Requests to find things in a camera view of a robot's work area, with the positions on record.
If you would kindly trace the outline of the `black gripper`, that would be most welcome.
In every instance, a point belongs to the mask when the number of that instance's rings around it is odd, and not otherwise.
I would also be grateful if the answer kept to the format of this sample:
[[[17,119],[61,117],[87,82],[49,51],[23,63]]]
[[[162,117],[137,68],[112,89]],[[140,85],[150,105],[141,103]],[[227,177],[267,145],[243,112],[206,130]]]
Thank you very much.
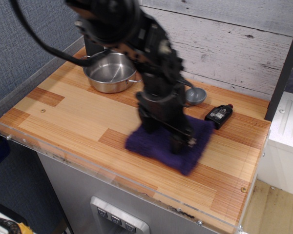
[[[171,132],[170,151],[178,154],[185,147],[193,148],[197,140],[194,129],[184,114],[185,86],[193,85],[182,76],[172,83],[161,76],[142,73],[143,90],[136,94],[142,127],[153,133],[160,127]]]

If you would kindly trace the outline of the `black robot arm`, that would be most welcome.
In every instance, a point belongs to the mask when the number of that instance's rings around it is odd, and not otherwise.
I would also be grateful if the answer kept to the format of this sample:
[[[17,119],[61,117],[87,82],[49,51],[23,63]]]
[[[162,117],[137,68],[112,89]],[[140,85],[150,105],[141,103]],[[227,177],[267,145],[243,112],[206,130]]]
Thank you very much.
[[[185,87],[182,59],[172,49],[165,30],[136,0],[68,0],[79,19],[81,33],[92,42],[126,55],[142,76],[136,94],[142,126],[148,133],[159,127],[170,132],[176,154],[193,146],[194,130],[184,114]]]

